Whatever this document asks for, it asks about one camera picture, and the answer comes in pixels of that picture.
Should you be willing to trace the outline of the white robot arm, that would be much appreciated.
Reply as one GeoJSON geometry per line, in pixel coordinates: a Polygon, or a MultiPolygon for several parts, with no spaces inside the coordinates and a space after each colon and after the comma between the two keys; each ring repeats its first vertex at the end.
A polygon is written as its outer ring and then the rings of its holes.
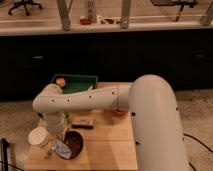
{"type": "Polygon", "coordinates": [[[33,109],[49,116],[68,110],[127,109],[132,114],[138,171],[189,171],[178,105],[170,84],[157,75],[65,94],[47,85],[33,100],[33,109]]]}

